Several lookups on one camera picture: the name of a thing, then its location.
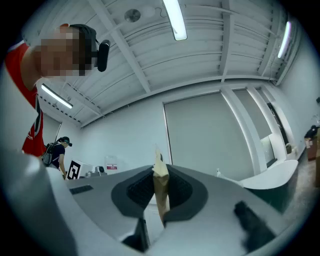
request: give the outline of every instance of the tube light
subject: tube light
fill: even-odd
[[[280,50],[278,53],[278,58],[282,57],[282,55],[284,54],[285,50],[288,47],[290,31],[291,31],[291,22],[287,21],[287,23],[285,25],[284,35],[282,38],[282,43],[281,43]]]
[[[187,39],[185,22],[178,0],[163,0],[163,3],[171,23],[174,39],[177,41]]]
[[[44,90],[47,94],[55,98],[57,101],[61,102],[63,105],[72,109],[73,105],[67,102],[65,99],[61,98],[58,94],[56,94],[53,90],[49,89],[44,83],[41,85],[42,90]]]

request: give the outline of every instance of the white curved surface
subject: white curved surface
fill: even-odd
[[[253,190],[269,190],[286,184],[294,174],[298,165],[297,160],[287,160],[276,164],[256,176],[241,180],[243,186]]]

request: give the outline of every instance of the white ceiling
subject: white ceiling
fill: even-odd
[[[180,86],[234,78],[278,80],[284,60],[276,54],[288,17],[277,3],[179,3],[187,31],[187,40],[183,41],[175,41],[168,18],[160,16],[167,16],[161,0],[48,2],[22,30],[28,44],[34,45],[46,31],[69,23],[94,28],[97,39],[110,40],[111,47],[105,72],[95,69],[86,77],[39,81],[42,106],[83,127],[119,107]],[[155,8],[154,16],[141,16],[134,23],[125,21],[126,11],[142,11],[145,6]],[[42,91],[39,85],[44,81],[73,108],[68,109]]]

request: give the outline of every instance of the concrete floor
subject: concrete floor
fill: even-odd
[[[303,153],[292,179],[295,186],[294,194],[283,213],[289,225],[306,218],[319,200],[320,188],[315,187],[316,161],[308,161],[306,152]]]

